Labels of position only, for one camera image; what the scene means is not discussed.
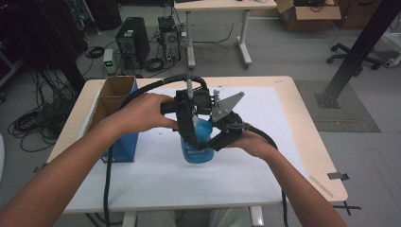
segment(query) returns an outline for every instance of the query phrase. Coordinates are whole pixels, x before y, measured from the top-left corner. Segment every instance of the handle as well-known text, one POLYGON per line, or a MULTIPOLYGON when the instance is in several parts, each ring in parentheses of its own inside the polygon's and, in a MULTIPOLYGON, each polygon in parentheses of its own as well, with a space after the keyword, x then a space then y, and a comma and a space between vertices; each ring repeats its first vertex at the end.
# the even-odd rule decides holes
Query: handle
POLYGON ((160 113, 161 114, 170 114, 176 112, 176 105, 175 102, 166 102, 162 103, 160 106, 160 113))

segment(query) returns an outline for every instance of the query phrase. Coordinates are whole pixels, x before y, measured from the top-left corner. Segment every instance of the table leg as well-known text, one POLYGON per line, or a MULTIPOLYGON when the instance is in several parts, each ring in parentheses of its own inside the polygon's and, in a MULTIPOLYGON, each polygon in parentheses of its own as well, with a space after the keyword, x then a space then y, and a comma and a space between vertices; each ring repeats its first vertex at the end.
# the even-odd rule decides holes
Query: table leg
POLYGON ((265 226, 261 206, 250 206, 250 215, 252 227, 265 226))
POLYGON ((136 211, 127 211, 124 214, 122 227, 133 227, 136 222, 136 211))
POLYGON ((246 9, 244 11, 244 15, 242 18, 241 37, 237 37, 239 43, 239 49, 241 50, 242 56, 244 57, 245 68, 248 68, 248 66, 252 64, 250 53, 248 52, 247 45, 245 45, 245 36, 247 33, 249 17, 250 17, 250 10, 246 9))
POLYGON ((188 58, 189 69, 194 69, 195 64, 195 54, 194 54, 194 44, 192 43, 192 33, 191 33, 191 12, 186 12, 186 56, 188 58))

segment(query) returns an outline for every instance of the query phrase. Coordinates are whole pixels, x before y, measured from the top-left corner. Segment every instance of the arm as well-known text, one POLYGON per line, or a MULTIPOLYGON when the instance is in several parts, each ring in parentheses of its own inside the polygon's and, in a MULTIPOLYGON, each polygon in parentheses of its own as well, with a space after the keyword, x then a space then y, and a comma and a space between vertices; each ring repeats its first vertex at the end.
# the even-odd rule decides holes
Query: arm
POLYGON ((172 101, 169 96, 144 94, 102 120, 49 163, 6 205, 0 212, 0 226, 52 226, 115 140, 132 131, 178 128, 175 121, 160 114, 160 105, 168 101, 172 101))
POLYGON ((230 147, 243 148, 269 165, 303 226, 346 226, 324 196, 263 137, 245 131, 230 147))

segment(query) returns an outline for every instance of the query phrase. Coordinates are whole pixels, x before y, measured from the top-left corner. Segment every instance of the metal pole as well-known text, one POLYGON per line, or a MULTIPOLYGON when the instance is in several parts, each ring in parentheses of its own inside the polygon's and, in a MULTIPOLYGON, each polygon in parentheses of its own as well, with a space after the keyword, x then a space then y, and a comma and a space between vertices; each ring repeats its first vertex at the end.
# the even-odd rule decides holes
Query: metal pole
POLYGON ((342 62, 330 83, 322 94, 315 94, 321 108, 338 108, 337 98, 342 89, 368 56, 371 49, 401 10, 401 1, 383 0, 378 6, 368 25, 362 30, 347 58, 342 62))

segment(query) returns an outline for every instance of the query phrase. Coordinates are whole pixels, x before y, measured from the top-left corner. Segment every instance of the forearm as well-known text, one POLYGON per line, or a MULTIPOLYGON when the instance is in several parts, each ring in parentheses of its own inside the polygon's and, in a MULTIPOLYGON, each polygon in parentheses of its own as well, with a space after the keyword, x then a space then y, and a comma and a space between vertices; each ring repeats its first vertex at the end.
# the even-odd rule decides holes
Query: forearm
POLYGON ((102 153, 121 135, 111 119, 49 163, 0 214, 4 226, 51 226, 102 153))
POLYGON ((263 156, 303 226, 345 226, 333 206, 275 148, 263 156))

